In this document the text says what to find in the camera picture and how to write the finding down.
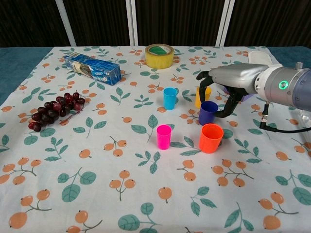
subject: orange cup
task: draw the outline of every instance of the orange cup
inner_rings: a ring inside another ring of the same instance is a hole
[[[206,124],[202,127],[199,147],[202,152],[215,152],[224,135],[223,129],[216,124]]]

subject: grape cluster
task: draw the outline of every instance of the grape cluster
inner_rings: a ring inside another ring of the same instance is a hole
[[[28,125],[28,128],[40,132],[41,127],[46,126],[47,124],[53,124],[59,117],[64,117],[74,109],[79,111],[81,105],[84,105],[85,99],[80,98],[78,92],[65,93],[64,97],[56,97],[56,101],[45,102],[44,107],[39,107],[38,112],[32,115],[32,119],[35,122],[31,122]]]

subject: table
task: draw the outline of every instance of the table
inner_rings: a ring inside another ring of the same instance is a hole
[[[3,231],[309,232],[311,144],[302,134],[259,129],[258,96],[215,120],[225,132],[215,153],[198,149],[196,74],[247,63],[251,50],[270,54],[266,47],[175,47],[173,66],[155,70],[144,63],[144,47],[53,48],[0,107]],[[120,64],[121,82],[69,72],[62,56],[72,51]],[[172,111],[162,103],[169,86],[178,89]],[[228,96],[211,88],[223,108]],[[40,133],[28,129],[45,101],[75,90],[87,101],[83,111]],[[297,110],[278,104],[268,120],[303,127]],[[156,146],[160,124],[173,127],[169,150]]]

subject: blue cup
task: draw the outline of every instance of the blue cup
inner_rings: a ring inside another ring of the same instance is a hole
[[[164,89],[164,108],[166,110],[172,110],[175,107],[176,102],[176,89],[172,87],[168,87]]]
[[[215,116],[214,113],[218,110],[218,105],[212,101],[204,101],[201,103],[199,123],[206,125],[213,123]]]

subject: light blue cup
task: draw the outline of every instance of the light blue cup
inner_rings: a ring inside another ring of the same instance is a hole
[[[177,91],[172,87],[164,89],[164,108],[166,110],[172,110],[175,107]]]

